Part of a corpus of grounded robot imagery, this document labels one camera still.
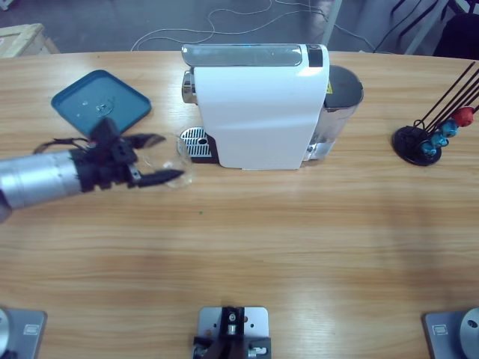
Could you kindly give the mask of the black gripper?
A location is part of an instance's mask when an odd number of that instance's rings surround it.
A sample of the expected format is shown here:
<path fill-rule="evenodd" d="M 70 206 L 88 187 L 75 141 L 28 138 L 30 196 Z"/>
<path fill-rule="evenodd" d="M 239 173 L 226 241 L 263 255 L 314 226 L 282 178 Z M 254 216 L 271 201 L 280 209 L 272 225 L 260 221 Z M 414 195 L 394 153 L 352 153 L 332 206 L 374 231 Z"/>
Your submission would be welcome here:
<path fill-rule="evenodd" d="M 129 136 L 129 143 L 134 149 L 154 147 L 164 140 L 164 136 L 154 133 Z M 106 190 L 113 184 L 126 184 L 129 188 L 163 185 L 184 174 L 177 169 L 142 174 L 134 165 L 138 156 L 131 147 L 121 144 L 107 150 L 74 150 L 74 165 L 81 191 L 93 191 L 96 187 Z"/>

